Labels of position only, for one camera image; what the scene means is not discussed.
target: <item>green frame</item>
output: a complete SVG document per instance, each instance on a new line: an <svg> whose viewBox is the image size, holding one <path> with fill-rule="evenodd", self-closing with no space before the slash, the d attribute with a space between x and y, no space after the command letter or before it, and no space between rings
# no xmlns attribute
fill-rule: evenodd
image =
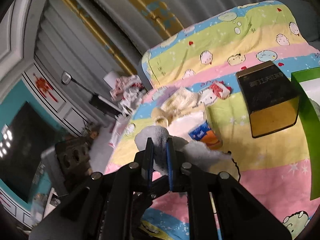
<svg viewBox="0 0 320 240"><path fill-rule="evenodd" d="M300 82L320 78L320 67L291 73L291 83L300 93L299 117L306 135L311 162L310 200L320 197L320 121Z"/></svg>

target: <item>black box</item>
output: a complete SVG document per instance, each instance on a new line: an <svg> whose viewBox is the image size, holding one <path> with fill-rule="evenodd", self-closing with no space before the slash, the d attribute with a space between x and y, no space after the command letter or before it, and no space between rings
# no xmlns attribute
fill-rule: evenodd
<svg viewBox="0 0 320 240"><path fill-rule="evenodd" d="M236 73L249 112L253 138L297 122L299 94L272 61Z"/></svg>

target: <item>white star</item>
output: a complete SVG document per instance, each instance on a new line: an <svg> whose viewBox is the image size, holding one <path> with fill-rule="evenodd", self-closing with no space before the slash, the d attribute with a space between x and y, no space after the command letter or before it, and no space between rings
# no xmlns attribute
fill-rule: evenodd
<svg viewBox="0 0 320 240"><path fill-rule="evenodd" d="M304 175L308 172L308 169L307 169L307 167L306 167L306 165L304 165L303 167L302 167L302 169L303 169L303 173L304 173Z"/></svg>
<svg viewBox="0 0 320 240"><path fill-rule="evenodd" d="M288 171L288 173L289 173L290 171L292 171L292 176L293 176L293 175L294 175L294 172L299 170L298 167L297 167L298 163L293 163L293 164L289 164L289 165L291 166L291 168L290 168L290 170Z"/></svg>

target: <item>gray floor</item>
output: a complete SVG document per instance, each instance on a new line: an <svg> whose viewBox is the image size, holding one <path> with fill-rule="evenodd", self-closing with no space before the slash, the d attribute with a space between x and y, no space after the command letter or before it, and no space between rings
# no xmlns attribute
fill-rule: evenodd
<svg viewBox="0 0 320 240"><path fill-rule="evenodd" d="M108 161L113 153L113 148L109 146L111 138L110 127L102 127L98 138L93 142L90 155L90 164L93 171L104 173Z"/></svg>

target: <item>blue and orange packaging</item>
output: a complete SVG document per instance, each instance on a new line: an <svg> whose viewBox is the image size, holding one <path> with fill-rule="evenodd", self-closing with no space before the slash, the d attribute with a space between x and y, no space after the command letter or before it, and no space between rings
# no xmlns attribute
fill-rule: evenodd
<svg viewBox="0 0 320 240"><path fill-rule="evenodd" d="M216 150L222 146L222 141L219 140L207 121L193 128L188 134L193 140L204 142L211 150Z"/></svg>

